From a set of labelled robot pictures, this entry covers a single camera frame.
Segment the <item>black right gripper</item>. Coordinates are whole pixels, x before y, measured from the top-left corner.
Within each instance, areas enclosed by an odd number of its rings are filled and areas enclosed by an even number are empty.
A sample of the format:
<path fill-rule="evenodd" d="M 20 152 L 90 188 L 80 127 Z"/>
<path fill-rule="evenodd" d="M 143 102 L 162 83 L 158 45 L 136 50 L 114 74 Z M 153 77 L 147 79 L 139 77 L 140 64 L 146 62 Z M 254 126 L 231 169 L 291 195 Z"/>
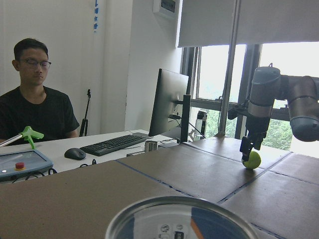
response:
<path fill-rule="evenodd" d="M 259 118 L 255 116 L 248 116 L 246 120 L 246 128 L 248 136 L 242 137 L 240 152 L 242 152 L 242 162 L 247 162 L 250 157 L 252 148 L 256 150 L 261 149 L 263 139 L 267 135 L 270 118 Z"/>

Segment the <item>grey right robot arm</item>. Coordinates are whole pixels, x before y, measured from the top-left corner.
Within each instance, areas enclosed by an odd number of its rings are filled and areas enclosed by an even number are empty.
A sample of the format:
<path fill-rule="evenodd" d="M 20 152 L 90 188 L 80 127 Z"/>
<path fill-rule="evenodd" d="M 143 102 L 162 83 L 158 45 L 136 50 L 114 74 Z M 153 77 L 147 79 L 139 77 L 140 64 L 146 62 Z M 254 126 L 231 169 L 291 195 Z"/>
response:
<path fill-rule="evenodd" d="M 304 142 L 319 139 L 319 79 L 283 75 L 275 67 L 259 67 L 254 72 L 248 100 L 235 108 L 247 118 L 248 135 L 240 146 L 242 161 L 249 160 L 253 148 L 260 149 L 276 100 L 287 101 L 295 138 Z"/>

